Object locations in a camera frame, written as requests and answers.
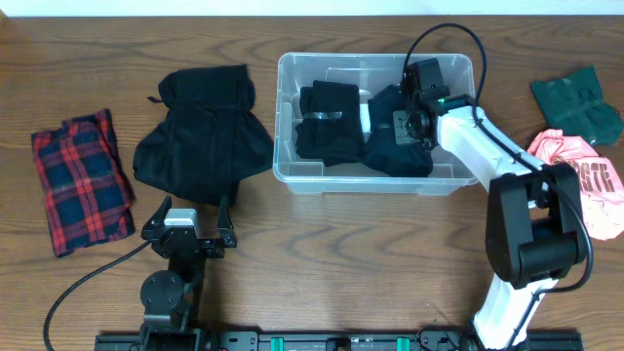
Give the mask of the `dark navy cloth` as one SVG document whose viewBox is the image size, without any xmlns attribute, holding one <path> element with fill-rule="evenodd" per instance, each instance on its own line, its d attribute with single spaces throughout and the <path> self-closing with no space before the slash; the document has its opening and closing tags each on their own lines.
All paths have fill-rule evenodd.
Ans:
<svg viewBox="0 0 624 351">
<path fill-rule="evenodd" d="M 384 88 L 368 101 L 370 137 L 361 163 L 394 177 L 428 177 L 433 171 L 429 151 L 418 144 L 397 145 L 393 112 L 406 108 L 406 98 L 398 86 Z"/>
</svg>

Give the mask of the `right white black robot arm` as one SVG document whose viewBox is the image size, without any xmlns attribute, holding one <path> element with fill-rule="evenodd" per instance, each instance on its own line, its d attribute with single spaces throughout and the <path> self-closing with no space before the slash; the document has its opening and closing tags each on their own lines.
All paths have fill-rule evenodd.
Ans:
<svg viewBox="0 0 624 351">
<path fill-rule="evenodd" d="M 415 141 L 460 160 L 488 193 L 486 252 L 494 272 L 472 321 L 482 350 L 512 350 L 527 338 L 541 297 L 580 289 L 594 263 L 579 180 L 566 163 L 549 165 L 493 125 L 468 95 L 405 83 L 404 127 Z"/>
</svg>

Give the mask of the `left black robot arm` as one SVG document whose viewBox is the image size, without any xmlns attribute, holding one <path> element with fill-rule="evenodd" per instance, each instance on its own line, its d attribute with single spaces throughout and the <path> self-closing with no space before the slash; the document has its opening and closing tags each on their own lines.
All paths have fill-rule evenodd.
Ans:
<svg viewBox="0 0 624 351">
<path fill-rule="evenodd" d="M 144 306 L 139 334 L 141 350 L 217 350 L 218 336 L 199 322 L 206 261 L 225 256 L 237 247 L 229 199 L 220 199 L 216 238 L 198 236 L 199 220 L 194 209 L 174 209 L 166 197 L 143 225 L 141 238 L 168 261 L 168 268 L 151 274 L 142 284 Z"/>
</svg>

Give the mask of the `black cloth with band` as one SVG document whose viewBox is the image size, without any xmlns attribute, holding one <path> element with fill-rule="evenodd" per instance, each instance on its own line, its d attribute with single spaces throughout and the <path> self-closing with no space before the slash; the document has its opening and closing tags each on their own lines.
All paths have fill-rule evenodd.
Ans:
<svg viewBox="0 0 624 351">
<path fill-rule="evenodd" d="M 359 102 L 356 85 L 315 80 L 311 87 L 302 87 L 297 155 L 320 159 L 326 167 L 358 163 L 365 148 Z"/>
</svg>

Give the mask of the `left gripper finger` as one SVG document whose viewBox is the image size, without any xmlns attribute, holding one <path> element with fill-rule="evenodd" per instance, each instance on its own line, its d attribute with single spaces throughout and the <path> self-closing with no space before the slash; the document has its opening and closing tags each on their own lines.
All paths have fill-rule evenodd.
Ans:
<svg viewBox="0 0 624 351">
<path fill-rule="evenodd" d="M 153 216 L 151 217 L 151 225 L 153 228 L 162 227 L 165 225 L 165 218 L 172 207 L 172 201 L 173 200 L 171 196 L 166 196 L 158 210 L 153 214 Z"/>
<path fill-rule="evenodd" d="M 217 231 L 221 238 L 233 237 L 233 224 L 228 211 L 229 201 L 226 195 L 222 196 L 219 204 L 217 218 Z"/>
</svg>

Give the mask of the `pink printed shirt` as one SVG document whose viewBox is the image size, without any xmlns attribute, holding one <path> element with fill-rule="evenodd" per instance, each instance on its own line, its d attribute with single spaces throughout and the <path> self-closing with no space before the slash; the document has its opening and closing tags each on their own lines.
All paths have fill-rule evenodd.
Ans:
<svg viewBox="0 0 624 351">
<path fill-rule="evenodd" d="M 623 184 L 611 162 L 581 136 L 565 136 L 562 130 L 546 130 L 531 142 L 527 152 L 547 164 L 567 163 L 579 178 L 585 226 L 598 240 L 623 232 Z"/>
</svg>

